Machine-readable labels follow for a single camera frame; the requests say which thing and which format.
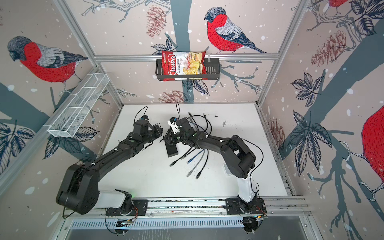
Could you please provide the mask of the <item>black network switch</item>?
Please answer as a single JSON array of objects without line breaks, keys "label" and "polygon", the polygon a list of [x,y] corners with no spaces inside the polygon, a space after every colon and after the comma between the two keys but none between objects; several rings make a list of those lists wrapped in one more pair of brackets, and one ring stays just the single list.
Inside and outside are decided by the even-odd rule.
[{"label": "black network switch", "polygon": [[176,142],[172,140],[164,140],[166,150],[167,150],[167,155],[169,158],[174,157],[179,154]]}]

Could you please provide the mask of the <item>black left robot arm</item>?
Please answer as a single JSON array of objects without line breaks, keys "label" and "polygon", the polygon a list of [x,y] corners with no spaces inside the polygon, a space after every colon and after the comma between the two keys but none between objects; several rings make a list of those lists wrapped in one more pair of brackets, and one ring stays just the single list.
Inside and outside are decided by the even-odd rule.
[{"label": "black left robot arm", "polygon": [[93,162],[73,164],[65,172],[56,203],[84,215],[95,207],[99,199],[99,181],[122,162],[133,158],[160,138],[163,128],[147,120],[134,123],[134,130],[127,138]]}]

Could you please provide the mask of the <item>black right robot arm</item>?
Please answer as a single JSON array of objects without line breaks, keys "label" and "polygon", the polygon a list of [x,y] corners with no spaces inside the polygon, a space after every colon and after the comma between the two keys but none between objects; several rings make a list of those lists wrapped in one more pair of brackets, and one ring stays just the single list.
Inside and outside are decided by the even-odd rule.
[{"label": "black right robot arm", "polygon": [[191,147],[191,150],[201,149],[212,151],[222,156],[230,173],[238,180],[238,198],[249,204],[257,198],[251,176],[258,167],[255,165],[257,157],[247,146],[247,141],[234,135],[230,138],[216,137],[206,130],[199,131],[191,126],[188,118],[168,120],[170,130],[164,141],[170,145],[181,143]]}]

